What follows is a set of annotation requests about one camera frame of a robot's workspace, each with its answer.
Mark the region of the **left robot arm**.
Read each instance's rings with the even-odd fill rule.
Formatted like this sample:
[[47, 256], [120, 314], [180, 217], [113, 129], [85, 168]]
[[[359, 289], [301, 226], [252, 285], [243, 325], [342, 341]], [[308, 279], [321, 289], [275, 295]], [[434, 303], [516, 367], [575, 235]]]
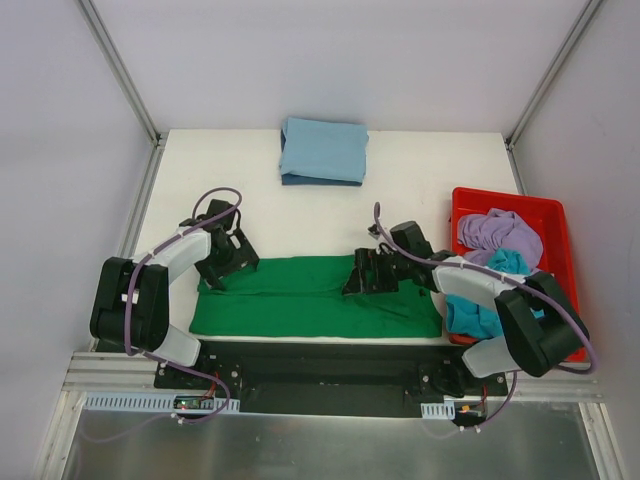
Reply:
[[191, 389], [202, 388], [211, 377], [211, 354], [201, 340], [170, 323], [171, 284], [195, 269], [206, 288], [223, 292], [227, 277], [258, 265], [259, 257], [241, 229], [239, 206], [213, 199], [205, 213], [181, 222], [151, 250], [104, 262], [91, 335], [129, 353], [174, 363], [180, 381]]

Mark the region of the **green t-shirt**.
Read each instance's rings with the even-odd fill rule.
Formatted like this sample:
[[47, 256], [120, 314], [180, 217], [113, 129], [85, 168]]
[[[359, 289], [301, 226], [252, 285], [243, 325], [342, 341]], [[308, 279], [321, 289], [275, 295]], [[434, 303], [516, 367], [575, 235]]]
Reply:
[[223, 280], [201, 283], [189, 331], [201, 336], [436, 338], [442, 317], [431, 294], [410, 281], [382, 294], [343, 295], [351, 256], [263, 259]]

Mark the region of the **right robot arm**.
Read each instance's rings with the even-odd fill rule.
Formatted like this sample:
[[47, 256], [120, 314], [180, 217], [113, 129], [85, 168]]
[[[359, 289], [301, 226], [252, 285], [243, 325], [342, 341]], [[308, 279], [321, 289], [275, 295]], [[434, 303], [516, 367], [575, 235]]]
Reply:
[[410, 280], [496, 313], [501, 335], [466, 348], [450, 369], [457, 392], [473, 394], [486, 377], [508, 371], [542, 377], [579, 349], [593, 351], [588, 329], [552, 275], [503, 273], [434, 251], [414, 221], [390, 231], [375, 223], [369, 232], [384, 240], [375, 249], [356, 250], [343, 295], [395, 293]]

